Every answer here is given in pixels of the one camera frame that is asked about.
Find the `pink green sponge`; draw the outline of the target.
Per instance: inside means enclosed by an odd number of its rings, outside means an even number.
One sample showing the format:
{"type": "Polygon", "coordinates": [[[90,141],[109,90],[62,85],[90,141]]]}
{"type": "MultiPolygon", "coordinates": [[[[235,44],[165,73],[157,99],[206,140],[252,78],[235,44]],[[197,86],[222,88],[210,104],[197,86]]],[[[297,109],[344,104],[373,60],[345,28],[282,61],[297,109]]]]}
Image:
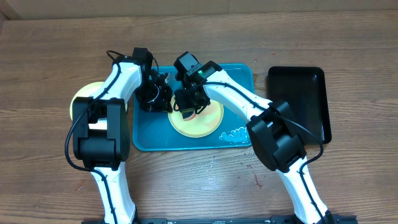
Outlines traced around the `pink green sponge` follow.
{"type": "Polygon", "coordinates": [[[182,113],[182,118],[184,121],[192,120],[197,114],[194,111],[185,111],[182,113]]]}

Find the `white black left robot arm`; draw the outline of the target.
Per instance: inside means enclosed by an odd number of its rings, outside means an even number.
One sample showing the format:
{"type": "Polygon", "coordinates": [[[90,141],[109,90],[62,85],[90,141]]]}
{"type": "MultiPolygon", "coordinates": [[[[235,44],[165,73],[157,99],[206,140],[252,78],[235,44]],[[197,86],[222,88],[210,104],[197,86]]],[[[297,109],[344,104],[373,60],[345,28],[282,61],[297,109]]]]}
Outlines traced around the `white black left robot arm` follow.
{"type": "Polygon", "coordinates": [[[172,89],[166,74],[152,68],[157,61],[146,48],[136,47],[130,56],[113,50],[107,55],[113,61],[109,77],[89,96],[72,101],[65,157],[74,169],[94,177],[104,207],[102,223],[139,223],[126,177],[131,148],[127,104],[135,96],[141,110],[169,113],[172,89]],[[72,162],[70,149],[82,166],[72,162]]]}

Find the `yellow-green plate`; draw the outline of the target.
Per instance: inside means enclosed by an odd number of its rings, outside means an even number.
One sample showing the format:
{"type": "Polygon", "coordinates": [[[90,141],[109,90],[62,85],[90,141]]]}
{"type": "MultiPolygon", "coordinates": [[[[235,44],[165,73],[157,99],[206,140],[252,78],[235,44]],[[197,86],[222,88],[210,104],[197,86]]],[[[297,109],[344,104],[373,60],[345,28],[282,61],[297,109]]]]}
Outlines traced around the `yellow-green plate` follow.
{"type": "MultiPolygon", "coordinates": [[[[80,90],[77,91],[77,93],[75,93],[75,95],[72,98],[72,101],[70,103],[70,118],[71,120],[73,120],[73,101],[75,100],[76,97],[89,97],[92,94],[96,93],[98,90],[103,90],[105,87],[102,88],[104,82],[94,82],[94,83],[90,83],[85,85],[83,88],[81,88],[80,90]]],[[[111,96],[114,95],[116,97],[120,96],[120,93],[116,93],[116,90],[109,90],[109,93],[105,94],[105,96],[111,96]]],[[[128,109],[128,105],[127,103],[125,103],[125,109],[127,112],[128,109]]],[[[99,121],[104,121],[106,118],[99,118],[99,121]]]]}
{"type": "Polygon", "coordinates": [[[172,127],[180,134],[190,138],[201,138],[218,128],[223,120],[223,115],[223,105],[211,100],[210,104],[190,121],[184,121],[179,111],[172,111],[168,114],[168,118],[172,127]]]}

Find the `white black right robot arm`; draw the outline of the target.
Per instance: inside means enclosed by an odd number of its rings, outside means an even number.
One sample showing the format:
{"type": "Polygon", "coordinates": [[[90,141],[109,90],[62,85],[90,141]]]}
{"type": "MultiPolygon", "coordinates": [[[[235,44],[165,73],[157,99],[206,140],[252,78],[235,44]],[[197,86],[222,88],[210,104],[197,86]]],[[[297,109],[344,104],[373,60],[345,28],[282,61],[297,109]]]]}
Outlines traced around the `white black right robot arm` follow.
{"type": "Polygon", "coordinates": [[[246,123],[257,158],[276,171],[302,223],[334,223],[333,215],[319,197],[305,150],[306,137],[314,135],[295,121],[290,105],[274,103],[247,90],[213,61],[200,63],[184,52],[174,62],[182,89],[175,92],[174,111],[188,118],[200,114],[211,101],[221,103],[246,123]]]}

